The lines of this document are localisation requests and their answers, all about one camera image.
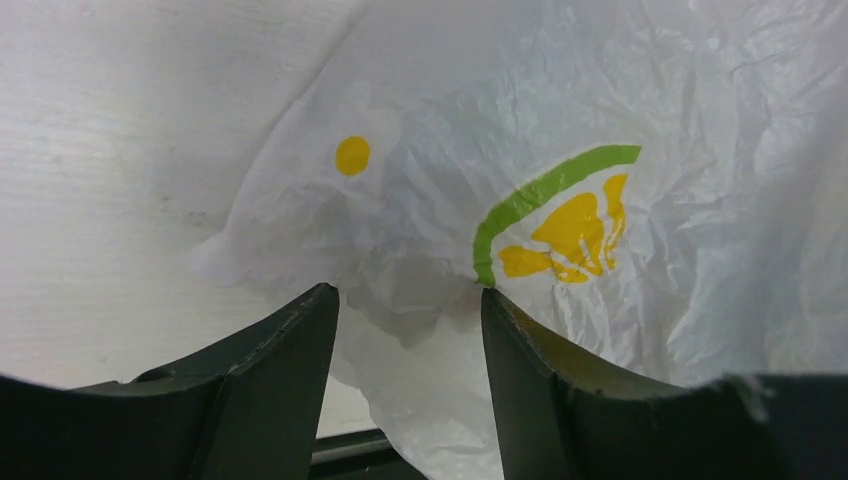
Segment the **white plastic bag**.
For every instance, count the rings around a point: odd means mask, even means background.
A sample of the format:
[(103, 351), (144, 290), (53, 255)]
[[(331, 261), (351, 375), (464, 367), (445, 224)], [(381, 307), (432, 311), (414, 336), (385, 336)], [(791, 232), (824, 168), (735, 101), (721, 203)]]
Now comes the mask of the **white plastic bag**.
[(372, 1), (192, 267), (340, 292), (334, 375), (499, 479), (480, 291), (676, 385), (847, 368), (843, 1)]

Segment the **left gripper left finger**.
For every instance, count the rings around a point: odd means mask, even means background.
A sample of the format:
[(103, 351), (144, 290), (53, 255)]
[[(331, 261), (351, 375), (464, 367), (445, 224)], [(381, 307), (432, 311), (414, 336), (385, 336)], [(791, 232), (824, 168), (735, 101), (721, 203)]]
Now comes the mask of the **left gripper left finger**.
[(319, 284), (267, 318), (128, 383), (3, 377), (5, 479), (304, 479), (339, 312)]

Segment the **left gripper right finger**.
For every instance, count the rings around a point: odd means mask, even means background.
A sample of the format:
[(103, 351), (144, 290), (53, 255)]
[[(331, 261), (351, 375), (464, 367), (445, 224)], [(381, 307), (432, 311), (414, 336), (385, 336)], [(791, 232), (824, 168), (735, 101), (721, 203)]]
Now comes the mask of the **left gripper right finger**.
[(843, 479), (843, 375), (683, 388), (619, 367), (485, 289), (481, 324), (508, 479)]

